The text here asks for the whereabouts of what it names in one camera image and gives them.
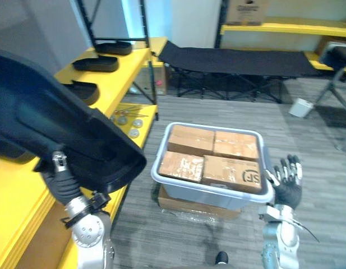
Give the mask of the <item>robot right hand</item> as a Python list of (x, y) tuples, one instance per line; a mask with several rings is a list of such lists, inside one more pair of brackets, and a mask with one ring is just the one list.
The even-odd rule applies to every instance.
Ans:
[(280, 166), (274, 171), (264, 170), (265, 178), (275, 191), (274, 203), (286, 205), (295, 210), (302, 199), (302, 164), (297, 155), (288, 155), (280, 159)]

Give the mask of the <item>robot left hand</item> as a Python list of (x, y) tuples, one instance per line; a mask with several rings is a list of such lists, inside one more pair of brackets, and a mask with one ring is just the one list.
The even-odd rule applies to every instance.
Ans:
[(52, 161), (42, 161), (38, 172), (53, 197), (63, 205), (82, 196), (78, 181), (72, 175), (63, 151), (54, 151)]

